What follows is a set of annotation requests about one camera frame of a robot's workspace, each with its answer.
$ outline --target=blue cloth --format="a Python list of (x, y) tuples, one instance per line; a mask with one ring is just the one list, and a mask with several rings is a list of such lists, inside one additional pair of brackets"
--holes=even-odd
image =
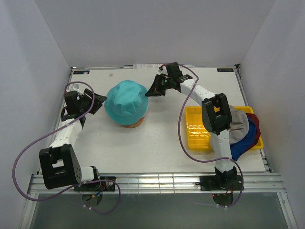
[(256, 134), (256, 124), (248, 117), (249, 121), (249, 131), (246, 136), (239, 142), (230, 145), (232, 159), (237, 161), (237, 159), (244, 153), (254, 143)]
[(105, 101), (105, 110), (110, 118), (120, 125), (137, 123), (146, 113), (147, 89), (134, 81), (125, 80), (110, 89)]

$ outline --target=gray cloth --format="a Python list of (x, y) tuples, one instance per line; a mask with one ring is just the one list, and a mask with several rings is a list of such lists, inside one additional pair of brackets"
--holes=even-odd
[(230, 145), (242, 140), (249, 131), (249, 121), (246, 113), (230, 106), (232, 122), (229, 133)]

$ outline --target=turquoise fabric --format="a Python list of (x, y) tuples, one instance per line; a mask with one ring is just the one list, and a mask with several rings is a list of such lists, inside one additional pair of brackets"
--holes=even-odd
[(125, 80), (110, 89), (105, 101), (105, 110), (110, 118), (120, 125), (138, 122), (146, 113), (147, 89), (134, 81)]

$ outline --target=folded fabric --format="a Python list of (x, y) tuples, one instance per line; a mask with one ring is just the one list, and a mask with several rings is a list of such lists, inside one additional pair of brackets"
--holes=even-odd
[(147, 89), (134, 81), (125, 80), (110, 89), (105, 101), (109, 117), (120, 125), (132, 125), (144, 117), (148, 108)]
[(258, 117), (255, 114), (250, 114), (250, 113), (246, 113), (247, 117), (251, 118), (253, 122), (255, 122), (256, 125), (256, 133), (255, 133), (255, 138), (254, 138), (254, 142), (251, 146), (249, 146), (249, 148), (247, 149), (247, 151), (251, 148), (253, 148), (259, 140), (259, 137), (261, 136), (261, 130), (259, 129), (259, 120)]
[(244, 111), (236, 110), (235, 107), (229, 106), (232, 115), (230, 124), (229, 143), (234, 144), (242, 140), (249, 131), (249, 122)]
[(232, 159), (237, 161), (237, 159), (248, 150), (250, 146), (254, 143), (256, 134), (256, 124), (248, 117), (249, 131), (246, 136), (239, 142), (230, 145)]

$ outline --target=yellow plastic basket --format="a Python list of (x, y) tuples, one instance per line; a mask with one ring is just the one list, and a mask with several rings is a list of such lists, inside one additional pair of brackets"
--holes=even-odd
[[(236, 106), (237, 110), (252, 113), (250, 106)], [(202, 109), (200, 106), (187, 106), (185, 108), (187, 145), (190, 150), (212, 150), (210, 146), (210, 133), (205, 129), (202, 123)], [(262, 149), (264, 143), (260, 136), (258, 143), (251, 149)]]

